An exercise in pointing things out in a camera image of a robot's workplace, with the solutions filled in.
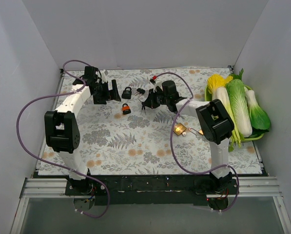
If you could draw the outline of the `black-headed key bunch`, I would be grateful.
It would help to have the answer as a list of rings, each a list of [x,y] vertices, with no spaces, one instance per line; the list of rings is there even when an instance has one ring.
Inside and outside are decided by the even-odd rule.
[[[142,95],[144,95],[145,94],[145,90],[144,89],[142,89],[142,88],[137,88],[137,90],[136,90],[136,93],[135,93],[135,96],[136,97],[138,97],[138,98],[140,98]]]

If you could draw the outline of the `orange black padlock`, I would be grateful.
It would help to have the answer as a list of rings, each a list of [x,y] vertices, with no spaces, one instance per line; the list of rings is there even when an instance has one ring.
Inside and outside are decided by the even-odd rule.
[[[122,113],[124,115],[127,115],[127,114],[130,114],[131,113],[131,109],[130,109],[130,107],[129,107],[129,105],[127,103],[124,103],[122,105]]]

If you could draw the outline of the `large brass padlock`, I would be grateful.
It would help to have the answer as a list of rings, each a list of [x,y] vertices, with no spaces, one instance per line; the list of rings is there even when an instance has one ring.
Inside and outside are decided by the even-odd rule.
[[[186,131],[186,126],[184,126],[182,123],[178,123],[174,126],[173,132],[179,136],[183,134]]]

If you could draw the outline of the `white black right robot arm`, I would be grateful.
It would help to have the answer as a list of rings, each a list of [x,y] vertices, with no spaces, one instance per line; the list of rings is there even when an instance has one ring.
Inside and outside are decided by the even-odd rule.
[[[227,189],[232,180],[231,167],[229,163],[229,142],[234,130],[234,123],[226,111],[222,102],[218,99],[213,101],[196,101],[191,98],[182,97],[176,89],[174,81],[162,82],[154,89],[150,89],[148,97],[142,103],[142,109],[146,107],[155,109],[160,105],[166,105],[175,113],[172,129],[175,127],[176,119],[183,113],[199,120],[203,136],[209,141],[211,151],[211,169],[205,172],[190,172],[181,166],[173,149],[173,131],[170,133],[171,151],[176,164],[185,172],[201,176],[209,173],[208,186],[214,193],[220,194]]]

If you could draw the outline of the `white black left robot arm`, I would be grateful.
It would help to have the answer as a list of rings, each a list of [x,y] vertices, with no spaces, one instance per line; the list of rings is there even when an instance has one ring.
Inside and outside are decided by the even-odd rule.
[[[59,107],[44,115],[46,144],[63,160],[69,171],[69,183],[82,195],[91,193],[94,186],[86,178],[90,170],[81,159],[78,148],[81,137],[77,115],[90,97],[98,105],[105,105],[111,100],[121,101],[116,80],[111,80],[111,89],[108,84],[104,72],[93,66],[85,66],[84,74],[73,82],[72,94]]]

